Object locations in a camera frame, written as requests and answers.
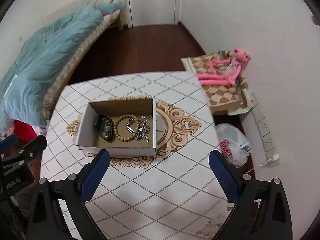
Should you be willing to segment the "red cloth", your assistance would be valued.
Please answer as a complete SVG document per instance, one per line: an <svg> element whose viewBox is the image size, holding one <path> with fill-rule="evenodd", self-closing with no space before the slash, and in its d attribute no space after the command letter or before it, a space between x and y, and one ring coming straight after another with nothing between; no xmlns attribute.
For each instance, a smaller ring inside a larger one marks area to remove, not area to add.
<svg viewBox="0 0 320 240"><path fill-rule="evenodd" d="M35 131L29 124L19 120L14 121L14 134L17 135L18 139L23 141L32 141L37 137Z"/></svg>

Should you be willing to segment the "white plastic bag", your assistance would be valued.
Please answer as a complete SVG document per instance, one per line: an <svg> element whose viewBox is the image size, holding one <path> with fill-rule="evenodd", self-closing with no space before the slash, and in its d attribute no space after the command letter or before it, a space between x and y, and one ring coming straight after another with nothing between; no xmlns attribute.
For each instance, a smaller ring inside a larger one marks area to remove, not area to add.
<svg viewBox="0 0 320 240"><path fill-rule="evenodd" d="M237 168L244 166L251 153L251 146L245 135L230 124L217 125L216 133L222 156Z"/></svg>

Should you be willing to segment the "white charger plug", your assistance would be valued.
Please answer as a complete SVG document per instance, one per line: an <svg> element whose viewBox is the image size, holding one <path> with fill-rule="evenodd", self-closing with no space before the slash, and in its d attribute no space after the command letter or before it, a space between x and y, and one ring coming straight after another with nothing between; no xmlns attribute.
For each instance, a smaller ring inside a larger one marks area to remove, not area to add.
<svg viewBox="0 0 320 240"><path fill-rule="evenodd" d="M275 154L274 156L273 156L273 161L277 161L279 159L279 154Z"/></svg>

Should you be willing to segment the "beige checkered mattress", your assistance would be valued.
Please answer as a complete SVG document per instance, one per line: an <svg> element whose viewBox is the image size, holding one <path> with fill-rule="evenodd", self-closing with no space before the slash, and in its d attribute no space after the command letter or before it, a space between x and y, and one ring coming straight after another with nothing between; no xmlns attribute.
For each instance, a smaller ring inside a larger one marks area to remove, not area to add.
<svg viewBox="0 0 320 240"><path fill-rule="evenodd" d="M62 68L53 84L46 90L43 99L42 116L45 120L49 120L53 114L57 100L70 80L75 69L89 51L93 43L109 28L112 24L117 23L121 27L120 9L115 10L111 14L103 16L102 21L85 37L78 45L72 57Z"/></svg>

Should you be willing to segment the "white diamond pattern tablecloth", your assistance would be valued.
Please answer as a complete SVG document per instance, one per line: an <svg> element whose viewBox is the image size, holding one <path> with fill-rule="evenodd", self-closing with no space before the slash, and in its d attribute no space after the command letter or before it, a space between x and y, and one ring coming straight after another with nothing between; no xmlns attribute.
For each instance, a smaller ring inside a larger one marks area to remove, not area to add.
<svg viewBox="0 0 320 240"><path fill-rule="evenodd" d="M66 86L48 125L41 176L78 173L93 159L76 138L90 102L153 98L157 152L122 154L110 166L89 213L108 239L212 239L227 217L227 198L209 166L216 129L198 79L189 72L106 77Z"/></svg>

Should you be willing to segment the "white cardboard box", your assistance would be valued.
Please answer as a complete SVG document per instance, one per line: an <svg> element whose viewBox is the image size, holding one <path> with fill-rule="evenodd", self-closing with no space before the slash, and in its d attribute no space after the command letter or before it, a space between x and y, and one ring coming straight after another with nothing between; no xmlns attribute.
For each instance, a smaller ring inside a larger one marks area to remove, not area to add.
<svg viewBox="0 0 320 240"><path fill-rule="evenodd" d="M129 98L89 102L75 144L87 153L107 150L115 158L155 156L155 100Z"/></svg>

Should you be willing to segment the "teal blue duvet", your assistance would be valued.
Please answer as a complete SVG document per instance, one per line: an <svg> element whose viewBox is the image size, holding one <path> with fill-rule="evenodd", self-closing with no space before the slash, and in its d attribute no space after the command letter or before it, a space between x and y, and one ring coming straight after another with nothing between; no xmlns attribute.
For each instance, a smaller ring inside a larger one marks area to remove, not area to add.
<svg viewBox="0 0 320 240"><path fill-rule="evenodd" d="M1 79L1 135L19 120L46 127L42 116L46 90L72 57L78 45L107 14L87 5L36 31Z"/></svg>

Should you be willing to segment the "brown checkered folded cloth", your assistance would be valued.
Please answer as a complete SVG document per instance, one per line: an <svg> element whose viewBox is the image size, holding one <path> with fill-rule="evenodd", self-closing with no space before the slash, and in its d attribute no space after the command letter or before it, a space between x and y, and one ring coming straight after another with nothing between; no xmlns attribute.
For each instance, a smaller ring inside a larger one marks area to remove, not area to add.
<svg viewBox="0 0 320 240"><path fill-rule="evenodd" d="M236 49L218 50L181 61L186 71L196 75L213 114L240 115L253 108L243 75L250 59L248 53Z"/></svg>

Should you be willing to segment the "pink panther plush toy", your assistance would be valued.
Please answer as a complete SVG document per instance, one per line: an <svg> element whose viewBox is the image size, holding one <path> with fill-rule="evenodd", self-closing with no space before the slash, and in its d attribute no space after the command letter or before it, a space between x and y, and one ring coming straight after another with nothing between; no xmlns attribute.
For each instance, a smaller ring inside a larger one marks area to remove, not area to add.
<svg viewBox="0 0 320 240"><path fill-rule="evenodd" d="M213 57L209 62L209 74L197 74L202 86L234 86L236 79L246 69L251 55L241 49L222 51L219 58Z"/></svg>

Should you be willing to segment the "white door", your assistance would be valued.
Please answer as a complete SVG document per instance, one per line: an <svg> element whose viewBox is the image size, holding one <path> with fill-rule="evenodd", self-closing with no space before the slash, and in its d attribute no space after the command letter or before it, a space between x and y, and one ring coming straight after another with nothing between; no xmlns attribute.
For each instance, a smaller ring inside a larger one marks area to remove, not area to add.
<svg viewBox="0 0 320 240"><path fill-rule="evenodd" d="M129 26L178 24L180 0L127 0Z"/></svg>

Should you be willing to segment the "white wall power strip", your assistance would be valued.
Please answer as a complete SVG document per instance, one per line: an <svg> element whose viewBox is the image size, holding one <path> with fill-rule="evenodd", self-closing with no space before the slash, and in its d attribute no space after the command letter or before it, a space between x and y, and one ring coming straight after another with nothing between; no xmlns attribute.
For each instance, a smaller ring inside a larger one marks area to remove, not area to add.
<svg viewBox="0 0 320 240"><path fill-rule="evenodd" d="M254 122L257 126L261 142L263 144L263 149L266 155L266 161L263 164L260 164L260 167L274 167L280 164L280 159L273 161L273 156L279 154L277 148L274 144L274 139L272 137L272 131L269 128L267 118L262 111L261 105L255 96L255 93L252 92L249 95L250 103L252 104L251 113L254 118Z"/></svg>

